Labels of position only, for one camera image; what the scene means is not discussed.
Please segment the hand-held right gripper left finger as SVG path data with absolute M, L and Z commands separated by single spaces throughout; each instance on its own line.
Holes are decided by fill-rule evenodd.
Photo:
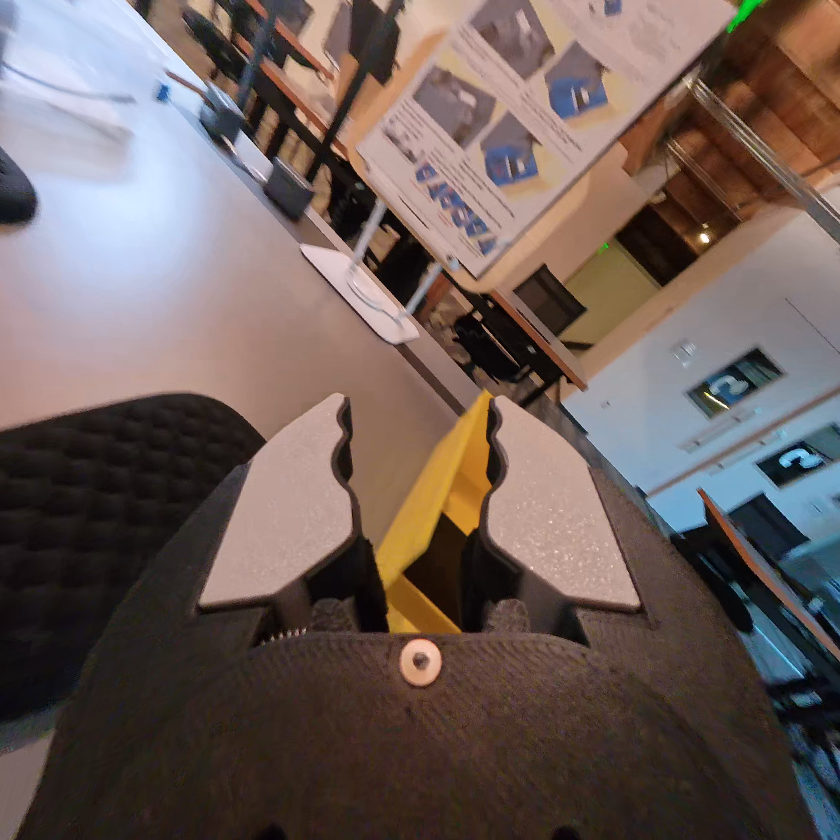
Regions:
M 325 599 L 350 601 L 362 631 L 387 631 L 384 586 L 353 474 L 350 399 L 331 394 L 249 461 L 198 598 L 204 613 L 264 607 L 302 631 Z

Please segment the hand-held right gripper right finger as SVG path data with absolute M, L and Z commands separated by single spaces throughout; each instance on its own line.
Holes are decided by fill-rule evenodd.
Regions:
M 580 633 L 578 612 L 637 616 L 643 603 L 585 459 L 506 397 L 488 407 L 478 527 L 460 561 L 459 624 L 477 633 L 515 601 L 533 633 Z

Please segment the yellow plastic bin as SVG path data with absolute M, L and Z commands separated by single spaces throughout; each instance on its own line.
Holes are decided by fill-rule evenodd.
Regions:
M 490 490 L 487 423 L 491 396 L 484 391 L 436 445 L 375 553 L 393 633 L 458 634 L 460 630 L 404 576 L 431 541 L 445 513 L 469 535 L 478 529 Z

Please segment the black quilted wrist rest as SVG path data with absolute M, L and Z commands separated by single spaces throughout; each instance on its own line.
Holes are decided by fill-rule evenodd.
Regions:
M 194 393 L 2 430 L 2 724 L 72 693 L 148 563 L 266 441 L 232 407 Z

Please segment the black office chair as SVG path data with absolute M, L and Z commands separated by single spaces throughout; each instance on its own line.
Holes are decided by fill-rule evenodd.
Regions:
M 520 400 L 522 406 L 533 402 L 551 386 L 566 380 L 559 367 L 539 346 L 531 343 L 530 337 L 506 312 L 481 296 L 487 292 L 470 292 L 460 286 L 455 288 L 468 305 L 467 313 L 459 316 L 454 323 L 455 341 L 468 353 L 472 369 L 483 370 L 494 382 L 514 385 L 524 382 L 531 375 L 537 376 L 541 384 Z M 584 303 L 546 266 L 536 269 L 507 292 L 513 292 L 559 339 L 565 330 L 587 313 Z

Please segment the wooden desk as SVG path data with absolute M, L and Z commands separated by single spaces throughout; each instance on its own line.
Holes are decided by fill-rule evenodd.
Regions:
M 703 501 L 708 524 L 720 541 L 737 554 L 741 567 L 749 570 L 750 601 L 813 662 L 816 669 L 822 668 L 828 675 L 837 673 L 838 645 L 816 620 L 807 601 L 783 580 L 705 490 L 698 489 L 697 492 Z
M 481 295 L 500 307 L 530 337 L 531 343 L 559 367 L 562 376 L 580 392 L 588 389 L 588 380 L 582 362 L 513 292 L 495 289 Z
M 271 57 L 277 50 L 284 52 L 288 60 L 299 57 L 310 76 L 300 80 L 283 62 L 274 61 Z M 267 147 L 269 158 L 280 150 L 289 132 L 294 132 L 312 154 L 319 152 L 333 121 L 334 108 L 328 108 L 327 103 L 332 79 L 333 71 L 322 65 L 280 17 L 276 17 L 274 33 L 252 84 L 255 105 L 248 112 L 248 127 L 255 133 L 266 110 L 277 115 L 276 130 Z

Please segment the black door sign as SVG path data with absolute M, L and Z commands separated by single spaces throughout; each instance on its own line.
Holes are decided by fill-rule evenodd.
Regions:
M 706 418 L 727 413 L 750 396 L 786 376 L 761 348 L 753 348 L 710 373 L 685 392 L 686 399 Z
M 831 423 L 756 462 L 771 485 L 782 490 L 839 462 L 839 425 Z

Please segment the dark grey device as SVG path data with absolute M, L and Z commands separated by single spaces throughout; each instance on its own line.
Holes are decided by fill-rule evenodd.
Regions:
M 314 185 L 280 157 L 275 157 L 263 185 L 268 199 L 291 221 L 297 222 L 309 208 Z

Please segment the small grey device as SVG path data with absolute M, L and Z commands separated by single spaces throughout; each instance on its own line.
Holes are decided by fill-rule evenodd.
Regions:
M 236 101 L 211 82 L 206 87 L 198 118 L 213 139 L 235 144 L 245 117 Z

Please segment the instruction poster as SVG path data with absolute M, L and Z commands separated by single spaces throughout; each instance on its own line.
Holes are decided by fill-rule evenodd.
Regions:
M 731 2 L 471 2 L 356 150 L 440 261 L 476 280 L 735 18 Z

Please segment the black light stand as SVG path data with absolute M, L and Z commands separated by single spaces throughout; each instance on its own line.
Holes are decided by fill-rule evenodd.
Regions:
M 239 79 L 236 104 L 244 111 L 249 93 L 255 82 L 259 64 L 270 47 L 276 27 L 277 3 L 274 1 L 239 2 L 236 24 L 237 31 L 249 39 L 248 63 Z

